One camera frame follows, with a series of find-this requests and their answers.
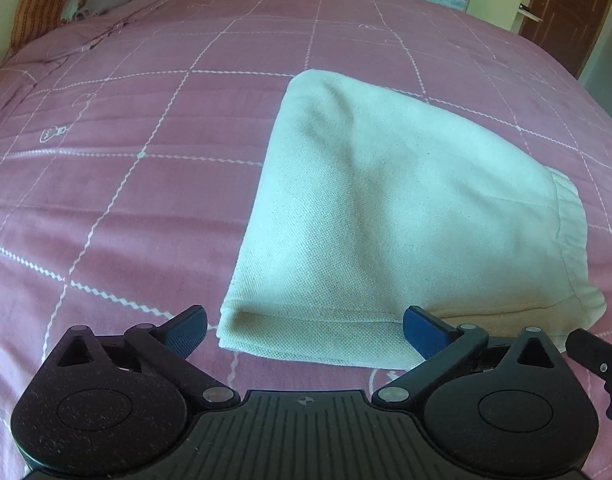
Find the white sweatpants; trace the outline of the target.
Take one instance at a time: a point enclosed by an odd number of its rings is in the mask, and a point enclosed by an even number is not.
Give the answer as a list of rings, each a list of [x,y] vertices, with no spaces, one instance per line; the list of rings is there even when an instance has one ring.
[[[220,309],[222,348],[418,365],[411,306],[557,345],[606,312],[577,188],[475,122],[326,70],[293,78]]]

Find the cream corner shelf unit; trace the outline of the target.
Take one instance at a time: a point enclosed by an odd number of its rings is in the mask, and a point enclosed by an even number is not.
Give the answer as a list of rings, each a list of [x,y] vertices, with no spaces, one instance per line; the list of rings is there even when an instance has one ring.
[[[535,23],[541,23],[542,22],[542,18],[540,18],[535,13],[533,13],[532,10],[530,10],[530,8],[528,6],[524,6],[523,3],[521,3],[519,5],[518,13],[520,15],[522,15],[523,18],[527,18],[528,20],[530,20],[532,22],[535,22]]]

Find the brown wooden door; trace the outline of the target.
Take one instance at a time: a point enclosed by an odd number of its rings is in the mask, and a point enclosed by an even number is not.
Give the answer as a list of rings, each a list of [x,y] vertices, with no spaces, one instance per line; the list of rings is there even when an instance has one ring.
[[[527,18],[520,35],[549,53],[578,77],[597,42],[612,0],[530,0],[528,7],[542,18]]]

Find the orange striped cushion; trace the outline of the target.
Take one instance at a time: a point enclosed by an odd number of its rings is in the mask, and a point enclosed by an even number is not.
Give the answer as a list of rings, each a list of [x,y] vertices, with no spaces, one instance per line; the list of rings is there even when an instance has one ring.
[[[18,0],[9,52],[15,54],[26,44],[62,25],[62,11],[66,0]]]

